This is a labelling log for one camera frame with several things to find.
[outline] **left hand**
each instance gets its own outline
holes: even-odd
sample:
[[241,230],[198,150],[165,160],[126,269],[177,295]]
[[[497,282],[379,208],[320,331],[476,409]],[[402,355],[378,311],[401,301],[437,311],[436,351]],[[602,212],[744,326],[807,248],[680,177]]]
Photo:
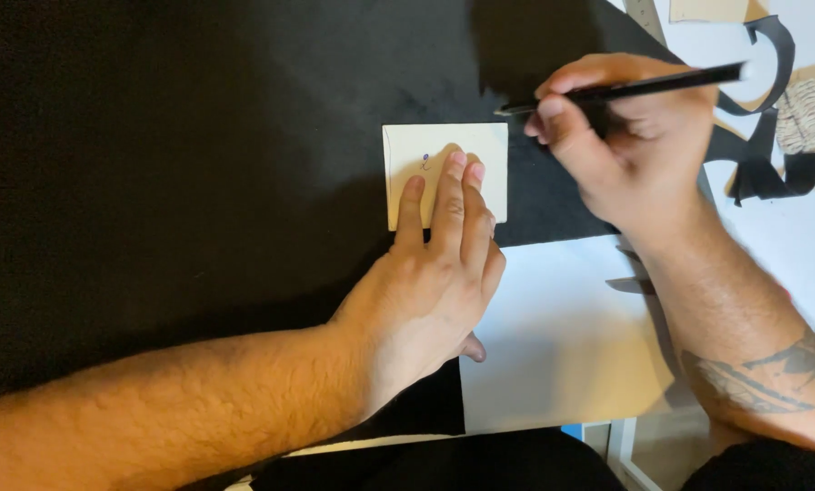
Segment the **left hand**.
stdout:
[[423,243],[412,177],[401,195],[395,244],[344,300],[332,323],[368,340],[372,354],[369,417],[403,389],[458,355],[486,357],[472,333],[498,288],[505,260],[492,240],[495,217],[480,185],[485,168],[461,151],[447,157]]

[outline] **black pencil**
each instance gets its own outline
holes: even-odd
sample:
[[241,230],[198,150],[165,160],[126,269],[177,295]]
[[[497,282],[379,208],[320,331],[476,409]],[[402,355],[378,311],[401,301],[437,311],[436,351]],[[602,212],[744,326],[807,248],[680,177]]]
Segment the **black pencil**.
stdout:
[[[578,89],[568,92],[565,96],[573,100],[576,104],[591,104],[703,85],[724,84],[726,82],[745,80],[748,76],[747,67],[747,62],[744,61],[732,63],[731,65],[715,66],[713,68],[665,75],[664,77],[657,77],[655,79],[638,80],[626,84]],[[499,116],[512,116],[533,113],[537,110],[537,104],[537,100],[508,104],[496,109],[495,114]]]

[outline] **right hand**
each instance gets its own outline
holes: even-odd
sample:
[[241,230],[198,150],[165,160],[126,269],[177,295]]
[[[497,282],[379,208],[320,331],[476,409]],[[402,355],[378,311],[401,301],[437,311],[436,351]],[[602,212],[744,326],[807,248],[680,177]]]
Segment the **right hand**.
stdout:
[[688,70],[630,54],[595,54],[564,66],[535,91],[541,102],[525,134],[548,144],[589,209],[632,240],[658,242],[702,208],[697,178],[719,90],[706,86],[615,100],[610,111],[624,124],[604,140],[562,94]]

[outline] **ruler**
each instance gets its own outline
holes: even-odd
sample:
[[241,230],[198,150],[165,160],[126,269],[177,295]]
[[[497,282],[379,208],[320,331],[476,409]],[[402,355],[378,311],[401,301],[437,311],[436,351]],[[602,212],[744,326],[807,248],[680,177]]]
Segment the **ruler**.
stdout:
[[654,0],[625,0],[625,12],[640,24],[650,36],[667,47],[665,35],[662,33],[662,22],[659,20],[659,13],[656,11]]

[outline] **forearm tattoo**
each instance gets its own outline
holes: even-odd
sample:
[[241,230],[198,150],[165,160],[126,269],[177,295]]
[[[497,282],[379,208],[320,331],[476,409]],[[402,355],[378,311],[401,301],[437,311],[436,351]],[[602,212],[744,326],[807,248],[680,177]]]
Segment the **forearm tattoo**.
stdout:
[[789,348],[741,365],[707,360],[690,351],[683,367],[700,396],[728,409],[787,413],[815,409],[815,335]]

